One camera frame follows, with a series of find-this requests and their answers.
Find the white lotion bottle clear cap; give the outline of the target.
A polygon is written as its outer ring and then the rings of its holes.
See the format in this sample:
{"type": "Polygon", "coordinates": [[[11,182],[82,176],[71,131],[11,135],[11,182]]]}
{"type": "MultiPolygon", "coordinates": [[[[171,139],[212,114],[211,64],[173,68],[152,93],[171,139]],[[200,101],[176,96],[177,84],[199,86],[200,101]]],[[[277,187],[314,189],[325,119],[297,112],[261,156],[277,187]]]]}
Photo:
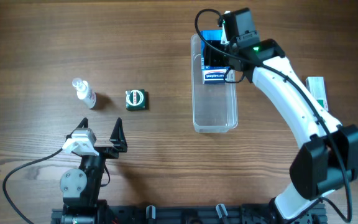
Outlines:
{"type": "Polygon", "coordinates": [[[96,105],[96,93],[90,87],[86,80],[74,78],[72,85],[76,90],[77,97],[89,108],[92,109],[96,105]]]}

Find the white green medicine box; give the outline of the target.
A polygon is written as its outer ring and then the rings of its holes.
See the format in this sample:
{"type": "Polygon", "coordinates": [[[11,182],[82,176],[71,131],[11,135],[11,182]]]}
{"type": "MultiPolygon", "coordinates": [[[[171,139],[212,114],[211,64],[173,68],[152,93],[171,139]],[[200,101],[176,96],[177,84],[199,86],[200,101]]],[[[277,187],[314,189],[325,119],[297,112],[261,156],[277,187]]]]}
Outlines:
{"type": "Polygon", "coordinates": [[[314,99],[326,110],[329,111],[326,98],[326,89],[323,77],[308,77],[306,79],[306,88],[314,99]]]}

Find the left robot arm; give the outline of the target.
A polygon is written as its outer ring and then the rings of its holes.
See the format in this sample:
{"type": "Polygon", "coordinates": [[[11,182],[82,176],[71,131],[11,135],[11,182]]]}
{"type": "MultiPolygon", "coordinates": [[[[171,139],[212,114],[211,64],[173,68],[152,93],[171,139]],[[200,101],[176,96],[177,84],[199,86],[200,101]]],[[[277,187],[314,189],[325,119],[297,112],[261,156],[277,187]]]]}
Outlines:
{"type": "Polygon", "coordinates": [[[99,199],[103,174],[108,174],[106,160],[118,159],[119,153],[127,151],[122,119],[118,118],[109,141],[112,146],[95,146],[96,136],[88,127],[88,119],[66,137],[62,149],[67,154],[81,157],[77,169],[66,171],[60,179],[63,193],[63,210],[54,210],[52,223],[119,223],[106,200],[99,199]]]}

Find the green Zam-Buk box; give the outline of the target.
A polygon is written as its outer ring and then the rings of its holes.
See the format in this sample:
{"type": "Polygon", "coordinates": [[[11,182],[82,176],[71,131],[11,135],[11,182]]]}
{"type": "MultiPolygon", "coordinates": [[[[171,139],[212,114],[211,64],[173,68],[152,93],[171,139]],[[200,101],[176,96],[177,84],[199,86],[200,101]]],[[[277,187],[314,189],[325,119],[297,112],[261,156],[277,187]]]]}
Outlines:
{"type": "Polygon", "coordinates": [[[145,110],[147,104],[147,94],[144,89],[126,90],[126,110],[138,111],[145,110]]]}

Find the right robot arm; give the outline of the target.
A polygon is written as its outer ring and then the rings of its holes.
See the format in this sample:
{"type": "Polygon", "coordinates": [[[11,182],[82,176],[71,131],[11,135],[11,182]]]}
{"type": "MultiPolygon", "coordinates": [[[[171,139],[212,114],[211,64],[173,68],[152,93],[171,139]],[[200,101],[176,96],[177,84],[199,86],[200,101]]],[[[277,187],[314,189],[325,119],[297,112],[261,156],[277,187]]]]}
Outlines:
{"type": "Polygon", "coordinates": [[[350,183],[358,178],[358,127],[343,126],[312,97],[276,41],[268,39],[234,54],[204,39],[201,45],[224,62],[239,61],[242,77],[273,103],[299,147],[288,187],[248,217],[267,223],[295,223],[303,217],[317,222],[315,207],[327,202],[344,222],[351,222],[350,183]]]}

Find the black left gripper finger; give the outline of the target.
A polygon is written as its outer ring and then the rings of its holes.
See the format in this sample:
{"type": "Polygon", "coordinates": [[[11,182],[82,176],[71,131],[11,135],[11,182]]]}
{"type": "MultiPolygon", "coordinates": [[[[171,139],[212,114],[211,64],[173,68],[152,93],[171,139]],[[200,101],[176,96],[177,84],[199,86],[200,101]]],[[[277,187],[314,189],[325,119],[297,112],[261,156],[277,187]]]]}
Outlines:
{"type": "MultiPolygon", "coordinates": [[[[87,128],[88,127],[88,118],[83,118],[81,120],[81,122],[79,123],[79,125],[75,128],[87,128]]],[[[69,139],[71,138],[71,135],[74,133],[74,131],[72,131],[69,135],[66,135],[66,138],[69,139]]]]}
{"type": "Polygon", "coordinates": [[[110,140],[118,152],[127,152],[127,141],[124,135],[122,119],[118,118],[114,125],[110,140]]]}

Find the blue plaster box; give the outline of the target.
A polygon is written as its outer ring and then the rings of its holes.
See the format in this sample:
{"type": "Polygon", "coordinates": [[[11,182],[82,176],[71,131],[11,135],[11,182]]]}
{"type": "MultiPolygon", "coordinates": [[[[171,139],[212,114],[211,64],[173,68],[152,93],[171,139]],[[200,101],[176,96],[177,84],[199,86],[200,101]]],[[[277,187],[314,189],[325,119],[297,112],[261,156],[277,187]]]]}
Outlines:
{"type": "MultiPolygon", "coordinates": [[[[219,30],[202,30],[202,36],[213,47],[220,51],[225,51],[225,45],[221,43],[223,31],[219,30]]],[[[213,50],[205,42],[201,41],[201,68],[210,70],[213,68],[227,67],[225,56],[213,50]]]]}

